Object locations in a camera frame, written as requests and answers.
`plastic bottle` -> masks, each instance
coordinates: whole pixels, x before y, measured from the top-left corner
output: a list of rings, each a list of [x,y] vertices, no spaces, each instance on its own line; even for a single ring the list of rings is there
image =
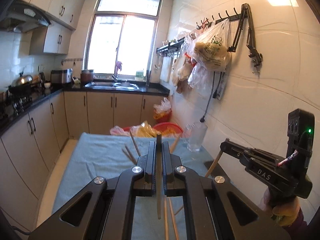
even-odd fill
[[[208,127],[204,123],[204,119],[195,122],[191,127],[190,138],[188,140],[187,149],[191,152],[200,151],[204,136]]]

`window frame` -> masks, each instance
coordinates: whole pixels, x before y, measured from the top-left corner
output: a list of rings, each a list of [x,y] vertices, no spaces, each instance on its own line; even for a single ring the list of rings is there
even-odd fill
[[[157,30],[157,26],[158,26],[158,19],[159,19],[159,14],[160,14],[160,8],[161,8],[161,4],[162,4],[162,0],[159,0],[159,7],[158,7],[158,11],[157,11],[157,15],[153,16],[153,15],[148,15],[148,14],[141,14],[141,13],[132,13],[132,12],[116,12],[116,11],[98,11],[98,7],[100,4],[101,0],[98,0],[96,7],[94,9],[94,15],[93,15],[93,19],[91,22],[91,26],[90,26],[90,31],[89,31],[89,36],[88,36],[88,40],[86,43],[86,50],[85,50],[85,59],[84,59],[84,69],[88,69],[88,58],[89,58],[89,50],[90,50],[90,44],[91,44],[91,37],[92,37],[92,32],[93,32],[93,27],[96,21],[97,17],[103,17],[103,16],[120,16],[120,17],[124,17],[124,20],[122,22],[122,27],[121,27],[121,32],[120,32],[120,37],[119,37],[119,42],[118,42],[118,48],[121,42],[121,36],[122,36],[122,31],[123,31],[123,27],[124,27],[124,22],[127,16],[135,16],[135,17],[140,17],[140,18],[144,18],[144,19],[150,19],[150,20],[154,20],[155,21],[155,25],[153,27],[153,34],[152,34],[152,40],[151,40],[151,46],[150,46],[150,52],[149,52],[149,58],[148,58],[148,65],[147,65],[147,69],[146,72],[148,73],[148,71],[151,69],[151,60],[152,60],[152,56],[153,56],[153,50],[154,50],[154,45],[155,45],[155,38],[156,38],[156,30]],[[117,54],[116,54],[116,61],[118,60],[118,50],[117,50]],[[115,70],[114,73],[112,74],[107,74],[107,73],[96,73],[96,74],[100,74],[102,76],[108,76],[108,75],[113,75],[116,73],[116,66],[115,66]],[[123,74],[118,74],[118,78],[119,79],[128,79],[128,80],[134,80],[134,75],[123,75]]]

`kitchen sink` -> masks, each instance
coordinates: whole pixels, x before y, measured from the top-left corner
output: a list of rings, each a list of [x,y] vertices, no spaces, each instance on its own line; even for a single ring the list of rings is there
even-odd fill
[[[93,89],[110,89],[110,90],[139,90],[136,84],[131,84],[129,82],[90,82],[84,87]]]
[[[86,84],[84,87],[86,88],[96,88],[96,89],[114,89],[113,82],[90,82]]]
[[[136,84],[131,84],[129,82],[115,83],[114,86],[121,89],[139,90],[139,87]]]

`blue towel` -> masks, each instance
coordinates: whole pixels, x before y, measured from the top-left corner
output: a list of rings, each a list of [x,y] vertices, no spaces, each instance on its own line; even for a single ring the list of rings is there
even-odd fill
[[[155,138],[136,138],[141,155],[148,153],[149,143],[154,140]],[[163,138],[163,141],[169,141],[170,145],[174,139]],[[55,213],[95,177],[103,176],[110,179],[132,167],[132,162],[121,150],[124,144],[127,144],[134,157],[138,159],[130,137],[83,133],[64,172],[52,213]],[[204,161],[212,160],[204,148],[201,148],[198,153],[190,152],[182,140],[178,142],[174,154],[181,158],[183,165],[195,170],[201,176],[207,172]],[[182,197],[171,197],[171,200],[174,211],[183,204]],[[169,238],[175,239],[169,203],[167,205]],[[158,220],[155,197],[137,197],[132,240],[164,240],[163,202],[161,215],[161,220]],[[180,239],[187,239],[183,210],[176,215],[176,222]]]

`range hood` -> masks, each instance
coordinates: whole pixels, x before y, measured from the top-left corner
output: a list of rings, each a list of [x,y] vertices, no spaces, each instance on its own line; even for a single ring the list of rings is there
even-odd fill
[[[50,21],[43,12],[30,4],[14,0],[9,6],[4,19],[0,22],[0,30],[26,33],[49,24]]]

